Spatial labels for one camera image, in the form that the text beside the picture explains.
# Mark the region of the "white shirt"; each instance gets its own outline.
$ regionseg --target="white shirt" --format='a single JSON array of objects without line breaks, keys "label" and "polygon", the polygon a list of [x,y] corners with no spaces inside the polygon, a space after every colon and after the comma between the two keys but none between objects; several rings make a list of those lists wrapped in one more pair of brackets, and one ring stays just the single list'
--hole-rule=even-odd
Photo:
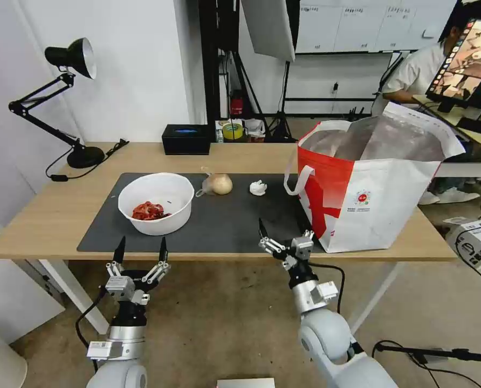
[{"label": "white shirt", "polygon": [[[410,54],[382,87],[383,93],[393,93],[405,90],[411,94],[425,94],[445,60],[444,44],[437,43],[424,47]],[[388,100],[377,96],[372,107],[372,114],[382,113]]]}]

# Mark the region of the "person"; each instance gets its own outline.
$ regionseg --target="person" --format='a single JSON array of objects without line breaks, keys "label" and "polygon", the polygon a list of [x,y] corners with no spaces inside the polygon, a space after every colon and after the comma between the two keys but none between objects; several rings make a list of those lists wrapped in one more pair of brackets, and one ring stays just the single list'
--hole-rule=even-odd
[{"label": "person", "polygon": [[[388,101],[397,102],[418,108],[413,96],[425,94],[440,69],[445,57],[449,55],[458,42],[465,26],[471,19],[481,20],[481,0],[462,4],[459,0],[449,17],[440,41],[422,48],[405,58],[390,75],[382,87],[372,114],[381,114]],[[464,144],[469,152],[469,144]],[[469,154],[456,157],[459,161],[467,161]],[[466,178],[435,178],[430,188],[424,193],[419,204],[467,202],[479,198],[478,193],[462,191]]]}]

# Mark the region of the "white bowl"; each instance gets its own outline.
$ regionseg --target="white bowl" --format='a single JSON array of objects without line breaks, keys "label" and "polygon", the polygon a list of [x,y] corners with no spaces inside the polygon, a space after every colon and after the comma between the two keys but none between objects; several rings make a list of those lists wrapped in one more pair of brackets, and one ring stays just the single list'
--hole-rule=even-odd
[{"label": "white bowl", "polygon": [[[182,227],[190,218],[194,187],[178,174],[160,172],[135,179],[120,192],[118,210],[141,233],[162,235]],[[159,220],[143,221],[133,217],[133,210],[145,201],[161,204],[170,216]]]}]

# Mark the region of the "bag handle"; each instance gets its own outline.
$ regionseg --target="bag handle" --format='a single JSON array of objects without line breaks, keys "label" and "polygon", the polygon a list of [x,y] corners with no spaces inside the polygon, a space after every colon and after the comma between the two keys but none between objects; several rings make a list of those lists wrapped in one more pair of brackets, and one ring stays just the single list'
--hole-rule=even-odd
[{"label": "bag handle", "polygon": [[291,190],[289,188],[289,174],[291,173],[291,166],[294,161],[294,157],[296,155],[296,150],[292,153],[291,157],[289,158],[289,162],[287,163],[287,167],[285,168],[285,173],[284,173],[284,189],[287,191],[287,194],[289,195],[298,195],[300,194],[307,183],[307,180],[309,179],[309,176],[314,173],[314,169],[311,166],[305,165],[302,171],[300,172],[300,175],[298,176],[298,181],[296,182],[296,187],[294,190]]}]

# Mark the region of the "black mat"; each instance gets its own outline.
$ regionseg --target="black mat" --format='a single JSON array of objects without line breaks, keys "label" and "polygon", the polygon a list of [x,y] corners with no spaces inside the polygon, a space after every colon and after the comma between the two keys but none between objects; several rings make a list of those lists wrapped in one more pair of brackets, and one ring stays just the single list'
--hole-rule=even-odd
[{"label": "black mat", "polygon": [[[131,181],[145,174],[122,174],[106,198],[99,213],[80,242],[80,252],[112,252],[122,236],[126,236],[127,252],[157,252],[160,236],[148,236],[137,231],[118,210],[118,195]],[[204,174],[186,176],[197,191]],[[264,221],[269,235],[278,240],[300,235],[308,223],[298,197],[289,196],[283,187],[282,174],[230,174],[233,190],[225,196],[204,195],[192,201],[188,222],[167,235],[170,252],[182,253],[253,253],[258,247],[258,218]],[[251,182],[262,179],[266,194],[256,197],[249,193]],[[296,177],[290,178],[294,187]]]}]

